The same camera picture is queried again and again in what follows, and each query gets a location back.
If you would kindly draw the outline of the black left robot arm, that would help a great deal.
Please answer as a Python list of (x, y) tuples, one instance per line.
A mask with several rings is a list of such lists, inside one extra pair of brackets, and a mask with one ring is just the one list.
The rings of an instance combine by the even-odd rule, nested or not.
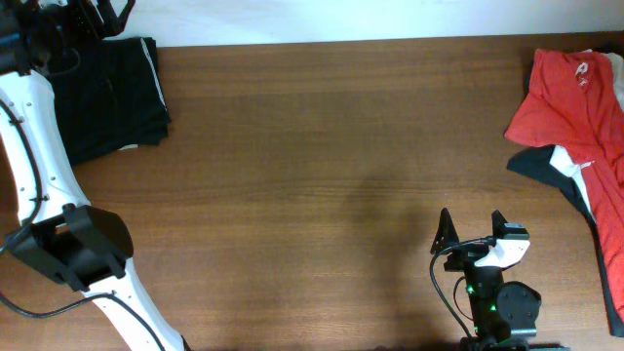
[(83, 298), (33, 312), (8, 297), (14, 312), (47, 319), (94, 303), (132, 350), (186, 350), (135, 268), (123, 219), (92, 206), (70, 166), (59, 133), (49, 61), (77, 44), (125, 30), (134, 0), (120, 10), (106, 0), (4, 1), (1, 4), (1, 141), (17, 190), (19, 227), (2, 253), (69, 286)]

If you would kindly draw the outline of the black shorts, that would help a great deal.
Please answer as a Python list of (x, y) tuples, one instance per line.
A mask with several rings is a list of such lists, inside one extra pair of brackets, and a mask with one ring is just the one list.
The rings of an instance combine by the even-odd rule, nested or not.
[(151, 37), (65, 49), (49, 62), (58, 129), (72, 166), (155, 146), (172, 122)]

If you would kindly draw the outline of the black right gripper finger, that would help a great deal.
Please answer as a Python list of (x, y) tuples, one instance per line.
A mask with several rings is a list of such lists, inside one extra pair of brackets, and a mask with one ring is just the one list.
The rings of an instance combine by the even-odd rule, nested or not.
[(440, 213), (438, 229), (430, 249), (431, 254), (439, 254), (442, 250), (459, 243), (449, 210), (443, 208)]
[(509, 229), (506, 226), (508, 221), (499, 210), (491, 214), (491, 222), (492, 236), (497, 239), (504, 239), (509, 233)]

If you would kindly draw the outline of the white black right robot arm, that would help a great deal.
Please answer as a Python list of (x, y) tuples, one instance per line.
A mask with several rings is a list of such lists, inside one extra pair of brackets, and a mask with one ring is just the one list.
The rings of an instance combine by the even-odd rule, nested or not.
[[(564, 350), (557, 343), (536, 344), (536, 320), (542, 305), (541, 294), (519, 281), (506, 281), (503, 272), (521, 262), (530, 246), (529, 233), (508, 221), (501, 212), (491, 214), (492, 232), (482, 238), (461, 241), (449, 210), (441, 209), (439, 224), (430, 249), (429, 275), (439, 298), (465, 335), (461, 350)], [(459, 272), (469, 298), (469, 328), (463, 313), (449, 301), (436, 278), (435, 266), (444, 256), (444, 270)]]

